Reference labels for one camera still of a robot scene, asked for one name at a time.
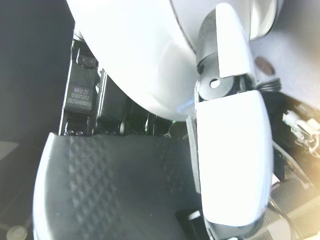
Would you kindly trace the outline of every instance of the black cable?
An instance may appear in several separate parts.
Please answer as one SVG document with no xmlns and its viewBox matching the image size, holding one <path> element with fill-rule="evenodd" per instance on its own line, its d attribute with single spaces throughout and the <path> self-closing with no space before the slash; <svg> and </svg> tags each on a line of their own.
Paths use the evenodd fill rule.
<svg viewBox="0 0 320 240">
<path fill-rule="evenodd" d="M 280 78 L 274 78 L 270 81 L 260 82 L 255 86 L 255 90 L 262 93 L 279 92 L 282 88 Z"/>
<path fill-rule="evenodd" d="M 278 209 L 275 206 L 271 205 L 270 202 L 268 204 L 268 208 L 272 212 L 280 215 L 283 219 L 285 219 L 287 221 L 287 223 L 289 224 L 289 227 L 290 227 L 290 238 L 291 238 L 291 240 L 298 240 L 299 238 L 298 238 L 298 235 L 297 235 L 297 230 L 296 230 L 295 226 L 293 225 L 292 221 L 290 220 L 290 218 L 283 211 L 281 211 L 280 209 Z"/>
</svg>

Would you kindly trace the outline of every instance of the textured rubber palm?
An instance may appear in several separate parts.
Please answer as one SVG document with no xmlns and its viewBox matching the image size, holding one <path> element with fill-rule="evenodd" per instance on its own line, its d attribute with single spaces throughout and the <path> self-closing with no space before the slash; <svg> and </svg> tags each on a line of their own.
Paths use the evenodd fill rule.
<svg viewBox="0 0 320 240">
<path fill-rule="evenodd" d="M 38 240 L 182 240 L 176 211 L 201 200 L 187 142 L 51 133 L 33 203 Z"/>
</svg>

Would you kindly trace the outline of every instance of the dark background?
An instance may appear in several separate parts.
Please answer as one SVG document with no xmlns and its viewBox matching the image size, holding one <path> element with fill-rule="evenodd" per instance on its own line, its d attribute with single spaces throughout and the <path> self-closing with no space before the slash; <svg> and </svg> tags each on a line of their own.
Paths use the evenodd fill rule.
<svg viewBox="0 0 320 240">
<path fill-rule="evenodd" d="M 36 172 L 49 132 L 57 132 L 74 20 L 64 0 L 0 0 L 0 239 L 28 228 Z"/>
</svg>

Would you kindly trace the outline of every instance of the brown oval spot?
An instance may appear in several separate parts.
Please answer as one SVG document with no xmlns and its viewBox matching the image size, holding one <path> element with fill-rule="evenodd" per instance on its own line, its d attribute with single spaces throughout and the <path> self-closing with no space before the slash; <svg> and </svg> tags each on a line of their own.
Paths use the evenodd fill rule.
<svg viewBox="0 0 320 240">
<path fill-rule="evenodd" d="M 271 63 L 264 57 L 258 56 L 254 60 L 254 63 L 264 74 L 268 76 L 275 75 L 276 71 L 274 66 L 272 66 Z"/>
</svg>

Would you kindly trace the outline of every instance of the gray surface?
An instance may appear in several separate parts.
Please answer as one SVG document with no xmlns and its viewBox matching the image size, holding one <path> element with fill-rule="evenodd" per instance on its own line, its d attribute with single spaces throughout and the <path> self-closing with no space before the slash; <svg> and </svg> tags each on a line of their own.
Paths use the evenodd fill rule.
<svg viewBox="0 0 320 240">
<path fill-rule="evenodd" d="M 176 212 L 201 205 L 188 141 L 50 134 L 39 165 L 39 240 L 184 240 Z"/>
<path fill-rule="evenodd" d="M 320 109 L 319 0 L 285 0 L 271 32 L 251 42 L 281 78 L 283 93 Z"/>
<path fill-rule="evenodd" d="M 64 0 L 0 1 L 0 141 L 19 146 L 0 160 L 0 239 L 32 226 L 33 187 L 49 132 L 57 132 L 73 18 Z"/>
</svg>

